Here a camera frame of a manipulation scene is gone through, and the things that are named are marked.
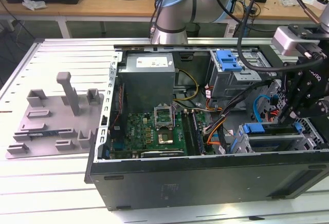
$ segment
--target motherboard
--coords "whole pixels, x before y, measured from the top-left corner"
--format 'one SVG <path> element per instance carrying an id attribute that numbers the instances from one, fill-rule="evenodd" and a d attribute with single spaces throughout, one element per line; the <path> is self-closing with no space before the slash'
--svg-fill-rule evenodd
<path id="1" fill-rule="evenodd" d="M 189 146 L 193 145 L 191 145 L 190 135 L 199 137 L 199 144 L 195 146 L 196 151 L 199 154 L 204 153 L 201 133 L 203 127 L 206 126 L 205 115 L 202 112 L 193 113 L 195 122 L 192 120 L 191 125 L 187 120 L 189 115 L 191 114 L 183 111 L 129 113 L 126 135 L 123 141 L 113 141 L 110 157 L 135 159 L 163 157 L 167 156 L 166 153 L 179 156 L 191 155 Z"/>

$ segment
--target robotic arm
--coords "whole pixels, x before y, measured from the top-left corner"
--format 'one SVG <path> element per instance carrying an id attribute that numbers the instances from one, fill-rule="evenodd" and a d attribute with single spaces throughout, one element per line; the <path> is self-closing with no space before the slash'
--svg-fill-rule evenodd
<path id="1" fill-rule="evenodd" d="M 230 9 L 232 0 L 221 0 Z M 218 22 L 226 17 L 216 0 L 163 0 L 155 26 L 152 44 L 187 44 L 185 23 Z"/>
<path id="2" fill-rule="evenodd" d="M 320 21 L 316 25 L 278 27 L 273 37 L 272 43 L 283 55 L 300 55 L 297 64 L 323 58 L 318 66 L 283 73 L 281 92 L 285 94 L 285 106 L 278 116 L 281 122 L 329 114 L 329 6 Z"/>

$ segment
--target table leg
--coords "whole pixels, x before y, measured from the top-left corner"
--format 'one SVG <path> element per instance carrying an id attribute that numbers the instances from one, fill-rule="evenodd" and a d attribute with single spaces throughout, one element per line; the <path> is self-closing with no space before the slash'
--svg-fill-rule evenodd
<path id="1" fill-rule="evenodd" d="M 100 26 L 101 26 L 101 32 L 102 34 L 105 34 L 106 33 L 106 24 L 104 21 L 101 21 L 99 22 L 100 23 Z"/>
<path id="2" fill-rule="evenodd" d="M 61 33 L 62 33 L 62 37 L 63 38 L 72 38 L 71 31 L 67 27 L 67 24 L 66 24 L 66 19 L 65 18 L 59 18 L 57 20 L 57 23 L 58 23 L 58 25 L 60 27 L 60 30 L 61 30 Z"/>
<path id="3" fill-rule="evenodd" d="M 7 28 L 8 31 L 13 32 L 15 28 L 12 26 L 11 20 L 1 20 L 1 25 Z"/>
<path id="4" fill-rule="evenodd" d="M 231 20 L 227 23 L 225 34 L 224 34 L 225 38 L 233 37 L 236 25 L 237 25 L 237 22 L 235 20 Z"/>

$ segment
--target floor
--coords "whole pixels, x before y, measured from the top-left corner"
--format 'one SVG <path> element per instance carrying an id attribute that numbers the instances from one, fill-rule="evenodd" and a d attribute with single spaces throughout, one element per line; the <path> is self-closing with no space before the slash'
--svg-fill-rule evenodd
<path id="1" fill-rule="evenodd" d="M 26 21 L 24 25 L 36 38 L 62 37 L 57 22 Z M 149 24 L 145 22 L 106 22 L 107 33 L 102 35 L 99 22 L 68 22 L 68 26 L 74 38 L 99 38 L 102 36 L 107 38 L 146 38 L 149 28 Z M 200 24 L 200 27 L 199 37 L 218 38 L 224 36 L 226 25 Z M 275 27 L 274 25 L 257 25 L 257 28 L 266 30 L 275 29 Z M 24 29 L 20 30 L 20 28 L 21 26 L 18 24 L 13 33 L 0 38 L 0 88 L 34 41 Z M 251 31 L 249 34 L 249 37 L 253 38 L 272 36 L 273 33 L 256 31 Z"/>

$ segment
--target blue plastic clip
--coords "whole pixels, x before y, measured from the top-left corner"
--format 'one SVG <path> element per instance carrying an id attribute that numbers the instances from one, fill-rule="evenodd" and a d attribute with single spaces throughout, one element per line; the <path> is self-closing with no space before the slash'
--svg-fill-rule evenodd
<path id="1" fill-rule="evenodd" d="M 245 124 L 243 127 L 245 133 L 264 133 L 264 127 L 261 123 L 248 123 Z"/>
<path id="2" fill-rule="evenodd" d="M 295 128 L 297 129 L 298 133 L 303 132 L 303 126 L 299 122 L 294 123 Z"/>
<path id="3" fill-rule="evenodd" d="M 217 50 L 216 56 L 223 71 L 242 71 L 242 67 L 236 62 L 236 57 L 230 50 Z"/>

